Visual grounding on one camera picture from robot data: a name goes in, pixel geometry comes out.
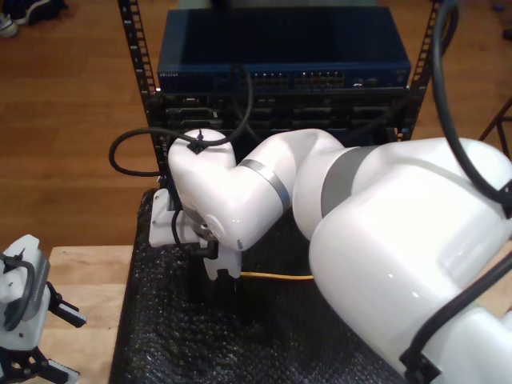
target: wooden floor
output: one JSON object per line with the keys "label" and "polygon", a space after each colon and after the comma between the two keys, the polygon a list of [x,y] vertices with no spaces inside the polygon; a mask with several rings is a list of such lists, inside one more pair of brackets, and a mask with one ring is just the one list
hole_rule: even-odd
{"label": "wooden floor", "polygon": [[[23,234],[53,246],[131,244],[142,193],[154,179],[116,174],[111,141],[145,126],[117,2],[69,0],[59,20],[0,41],[0,249]],[[141,0],[153,64],[166,10]],[[487,2],[461,0],[459,30],[446,55],[446,86],[459,132],[476,138],[512,94],[512,44]],[[427,0],[390,5],[412,62]],[[415,138],[440,135],[431,95]],[[154,169],[148,138],[127,143],[126,166]]]}

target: black cable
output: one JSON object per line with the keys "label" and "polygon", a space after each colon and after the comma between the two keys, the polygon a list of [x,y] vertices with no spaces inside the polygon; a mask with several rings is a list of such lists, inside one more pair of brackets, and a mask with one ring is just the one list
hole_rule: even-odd
{"label": "black cable", "polygon": [[[240,120],[243,120],[243,113],[242,111],[240,110],[240,106],[238,105],[238,101],[237,101],[237,98],[236,96],[233,96],[233,109],[234,109],[234,112],[236,113],[237,117],[240,119]],[[247,122],[246,123],[246,130],[247,132],[249,132],[249,134],[253,137],[254,140],[256,140],[256,142],[259,144],[260,142],[262,142],[262,140],[260,139],[260,137],[253,131],[253,129],[249,126],[249,123]]]}
{"label": "black cable", "polygon": [[112,167],[122,174],[128,174],[129,176],[139,176],[139,177],[146,177],[146,178],[152,178],[155,176],[162,176],[160,172],[145,172],[145,171],[139,171],[139,170],[128,170],[126,168],[121,167],[117,162],[115,161],[115,152],[119,145],[127,140],[128,138],[132,138],[134,136],[139,136],[141,134],[160,134],[161,136],[171,136],[174,138],[180,138],[181,140],[185,140],[187,142],[193,143],[201,148],[207,148],[209,146],[221,146],[222,144],[226,144],[227,142],[232,142],[236,139],[243,131],[244,129],[247,129],[248,125],[247,122],[249,121],[250,114],[253,109],[253,86],[252,81],[250,79],[250,73],[249,71],[244,68],[243,66],[233,65],[232,72],[235,70],[240,70],[244,73],[246,77],[247,82],[247,109],[246,113],[241,117],[240,124],[238,127],[227,137],[221,138],[219,140],[213,140],[213,141],[205,141],[202,140],[202,136],[199,135],[197,138],[193,138],[191,136],[187,136],[185,134],[180,134],[179,132],[176,132],[174,130],[166,130],[164,128],[142,128],[138,130],[130,130],[128,132],[125,132],[118,138],[116,138],[109,149],[109,162],[112,165]]}
{"label": "black cable", "polygon": [[475,188],[488,199],[497,202],[505,207],[512,206],[512,196],[507,192],[501,192],[492,187],[491,184],[484,179],[483,176],[477,171],[470,158],[468,157],[464,147],[462,146],[457,131],[455,129],[454,121],[451,117],[450,108],[448,106],[448,99],[446,97],[446,90],[444,84],[444,74],[442,70],[442,55],[441,55],[441,36],[443,32],[444,23],[448,18],[458,18],[458,7],[454,0],[445,0],[438,12],[438,20],[434,27],[434,35],[432,37],[432,72],[433,72],[433,87],[434,87],[434,100],[436,109],[438,111],[439,121],[441,123],[442,131],[446,136],[446,140],[450,148],[454,152],[459,165],[466,173],[468,179],[473,183]]}
{"label": "black cable", "polygon": [[415,379],[414,374],[418,369],[418,363],[421,360],[423,348],[425,348],[432,336],[456,314],[491,288],[492,285],[505,276],[510,270],[512,270],[512,252],[454,299],[445,304],[423,324],[414,336],[406,353],[406,378],[410,380]]}
{"label": "black cable", "polygon": [[25,260],[5,256],[4,254],[0,254],[0,260],[2,260],[3,263],[7,266],[12,266],[13,268],[26,269],[26,282],[25,289],[23,290],[23,295],[20,298],[20,301],[16,307],[16,311],[10,316],[6,316],[6,319],[3,324],[6,331],[11,332],[12,330],[15,330],[19,323],[23,320],[23,316],[25,315],[26,309],[29,306],[30,298],[32,297],[32,293],[34,292],[35,269],[32,264],[26,262]]}
{"label": "black cable", "polygon": [[179,239],[179,234],[178,234],[178,228],[176,227],[176,224],[178,222],[178,216],[179,216],[179,213],[182,211],[182,206],[181,204],[179,206],[176,206],[175,210],[174,210],[174,214],[173,214],[173,219],[171,220],[170,222],[170,230],[172,231],[173,233],[173,237],[174,237],[174,242],[176,243],[176,246],[178,247],[178,249],[185,255],[185,256],[188,256],[189,258],[190,257],[190,252],[188,251],[187,248],[185,248],[185,246],[183,245],[182,241]]}

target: wooden table surface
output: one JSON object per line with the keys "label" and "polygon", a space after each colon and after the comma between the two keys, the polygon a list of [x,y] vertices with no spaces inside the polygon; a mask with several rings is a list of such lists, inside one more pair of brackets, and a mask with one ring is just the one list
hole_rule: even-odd
{"label": "wooden table surface", "polygon": [[[488,265],[512,250],[509,242]],[[41,351],[81,372],[80,384],[107,384],[119,316],[124,298],[132,246],[58,247],[50,256],[49,280],[64,300],[80,308],[88,323],[75,329],[49,314],[40,343]],[[512,306],[512,274],[508,274],[479,299],[496,316]],[[30,383],[48,383],[35,378]]]}

